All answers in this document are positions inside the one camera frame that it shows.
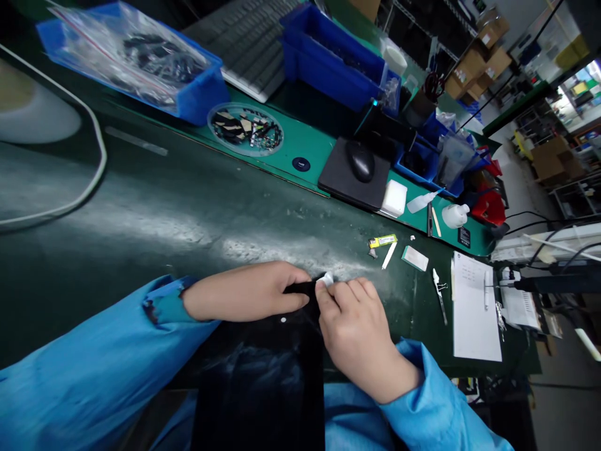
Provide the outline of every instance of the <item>wrist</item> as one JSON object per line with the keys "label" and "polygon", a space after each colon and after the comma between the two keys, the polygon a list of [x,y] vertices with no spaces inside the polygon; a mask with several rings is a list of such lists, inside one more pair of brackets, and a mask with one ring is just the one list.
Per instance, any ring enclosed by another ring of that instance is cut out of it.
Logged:
{"label": "wrist", "polygon": [[382,378],[374,385],[370,396],[379,404],[389,404],[423,384],[421,370],[407,360],[397,349],[381,372]]}

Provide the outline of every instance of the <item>paper document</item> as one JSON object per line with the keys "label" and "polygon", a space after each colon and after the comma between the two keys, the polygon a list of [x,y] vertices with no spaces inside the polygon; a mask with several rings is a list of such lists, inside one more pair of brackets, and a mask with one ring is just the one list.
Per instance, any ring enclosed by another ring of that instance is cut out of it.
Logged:
{"label": "paper document", "polygon": [[495,290],[485,289],[493,268],[459,252],[453,263],[453,355],[502,361]]}

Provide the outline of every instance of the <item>round tray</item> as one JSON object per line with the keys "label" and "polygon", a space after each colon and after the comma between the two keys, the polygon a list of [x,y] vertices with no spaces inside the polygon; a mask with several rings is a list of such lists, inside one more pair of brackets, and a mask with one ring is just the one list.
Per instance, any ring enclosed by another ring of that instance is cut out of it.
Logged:
{"label": "round tray", "polygon": [[280,123],[266,111],[246,103],[213,107],[207,115],[207,125],[221,144],[248,157],[273,155],[284,143]]}

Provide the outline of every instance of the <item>finger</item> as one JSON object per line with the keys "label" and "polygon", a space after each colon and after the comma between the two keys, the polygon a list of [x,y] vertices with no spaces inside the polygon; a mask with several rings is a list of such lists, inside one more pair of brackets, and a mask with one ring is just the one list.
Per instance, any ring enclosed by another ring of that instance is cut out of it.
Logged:
{"label": "finger", "polygon": [[288,262],[282,262],[280,265],[281,275],[286,280],[286,286],[295,283],[311,282],[311,276],[307,271],[302,270]]}
{"label": "finger", "polygon": [[378,296],[378,292],[376,291],[376,287],[374,287],[374,284],[367,280],[365,277],[359,277],[357,279],[357,282],[359,282],[362,286],[363,289],[365,290],[365,292],[367,293],[367,295],[372,298],[372,299],[379,299],[380,297]]}
{"label": "finger", "polygon": [[332,296],[327,292],[324,281],[316,283],[315,297],[317,298],[317,305],[319,305],[319,311],[321,312],[320,318],[323,318],[324,321],[330,321],[340,315],[340,308]]}
{"label": "finger", "polygon": [[340,306],[341,312],[352,310],[359,304],[359,300],[345,282],[336,282],[334,285],[329,286],[327,290]]}
{"label": "finger", "polygon": [[350,280],[347,282],[347,285],[349,288],[351,288],[352,293],[360,303],[370,302],[371,298],[365,292],[363,285],[361,285],[357,280]]}
{"label": "finger", "polygon": [[324,338],[324,345],[328,348],[330,345],[330,337],[327,334],[327,323],[323,315],[319,316],[319,328],[321,329],[321,336]]}
{"label": "finger", "polygon": [[290,293],[276,298],[272,307],[272,314],[290,313],[302,309],[309,302],[306,294]]}

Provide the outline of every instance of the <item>glue bottle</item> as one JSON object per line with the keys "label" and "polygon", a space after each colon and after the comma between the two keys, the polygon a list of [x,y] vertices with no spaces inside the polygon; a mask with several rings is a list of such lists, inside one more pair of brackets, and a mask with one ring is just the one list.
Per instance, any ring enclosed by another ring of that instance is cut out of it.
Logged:
{"label": "glue bottle", "polygon": [[441,191],[442,190],[438,190],[435,192],[417,196],[415,199],[413,199],[410,203],[407,204],[407,208],[411,213],[417,213],[421,209],[426,208],[426,205],[432,202],[434,198],[438,195],[438,193],[440,193]]}

